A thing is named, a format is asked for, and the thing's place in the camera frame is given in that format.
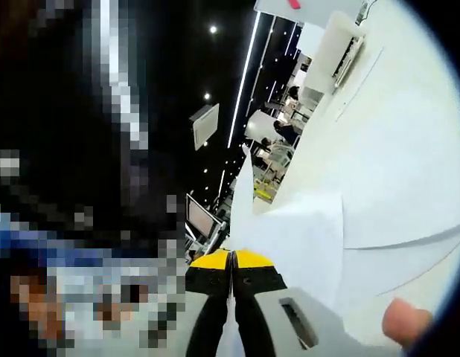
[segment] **pixelated area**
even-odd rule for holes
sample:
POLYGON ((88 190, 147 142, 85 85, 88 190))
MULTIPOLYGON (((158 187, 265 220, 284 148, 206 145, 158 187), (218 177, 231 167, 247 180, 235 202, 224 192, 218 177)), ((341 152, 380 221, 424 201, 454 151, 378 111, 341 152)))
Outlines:
POLYGON ((0 178, 8 180, 20 175, 20 156, 18 150, 0 150, 0 178))

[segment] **desk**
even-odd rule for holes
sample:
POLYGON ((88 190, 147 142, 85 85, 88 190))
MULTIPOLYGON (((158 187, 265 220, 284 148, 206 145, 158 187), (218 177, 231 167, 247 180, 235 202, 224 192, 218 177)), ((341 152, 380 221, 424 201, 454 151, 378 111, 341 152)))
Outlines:
MULTIPOLYGON (((360 135, 374 116, 386 110, 384 103, 400 91, 423 92, 436 100, 448 118, 460 118, 460 100, 454 99, 456 82, 445 59, 402 5, 379 0, 362 27, 367 29, 367 35, 359 58, 343 87, 332 96, 325 95, 308 121, 273 208, 284 205, 295 192, 324 187, 328 168, 346 149, 348 139, 360 135), (363 78, 378 53, 377 63, 363 78)), ((399 200, 401 205, 410 204, 403 197, 399 200)), ((420 277, 343 313, 347 332, 363 343, 394 345, 380 328, 391 299, 405 298, 435 312, 450 290, 459 264, 460 245, 420 277)))

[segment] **human hand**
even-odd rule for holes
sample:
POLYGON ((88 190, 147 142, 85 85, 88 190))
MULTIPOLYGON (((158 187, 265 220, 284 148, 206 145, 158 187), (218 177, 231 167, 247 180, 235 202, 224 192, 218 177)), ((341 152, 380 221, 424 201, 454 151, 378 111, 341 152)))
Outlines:
POLYGON ((384 313, 382 331, 391 340, 408 349, 422 336, 432 321, 433 316, 429 311, 417 309, 396 297, 384 313))

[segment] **ceiling light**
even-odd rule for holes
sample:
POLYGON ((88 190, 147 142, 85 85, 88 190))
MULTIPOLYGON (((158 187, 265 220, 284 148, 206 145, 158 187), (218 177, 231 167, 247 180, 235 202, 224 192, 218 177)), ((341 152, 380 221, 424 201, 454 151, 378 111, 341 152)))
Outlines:
POLYGON ((230 137, 229 137, 229 143, 227 144, 227 149, 230 149, 230 145, 231 145, 231 137, 233 136, 233 129, 235 127, 235 121, 237 120, 238 106, 240 105, 240 98, 243 92, 243 85, 245 84, 246 72, 248 70, 248 65, 250 63, 250 57, 252 56, 252 49, 253 49, 253 44, 255 42, 255 37, 257 34, 257 28, 258 28, 258 23, 260 21, 260 16, 261 16, 261 12, 258 11, 257 16, 255 17, 255 23, 253 24, 252 37, 250 39, 248 53, 246 54, 246 60, 245 60, 245 65, 243 67, 243 75, 242 75, 242 80, 240 82, 240 88, 238 89, 237 103, 235 104, 235 111, 233 113, 233 119, 231 121, 230 137))
POLYGON ((273 83, 272 91, 269 93, 268 103, 272 99, 272 95, 273 95, 273 91, 275 90, 275 86, 276 86, 276 81, 273 83))
POLYGON ((290 36, 290 40, 288 41, 288 46, 287 46, 287 50, 284 52, 284 55, 286 56, 287 53, 288 53, 288 48, 290 48, 290 43, 291 43, 291 40, 293 39, 293 34, 295 33, 295 29, 296 29, 296 22, 295 22, 295 25, 293 26, 293 31, 291 31, 291 36, 290 36))
POLYGON ((222 172, 222 178, 220 179, 220 186, 218 187, 218 196, 220 197, 220 192, 222 191, 223 176, 225 175, 225 170, 222 172))

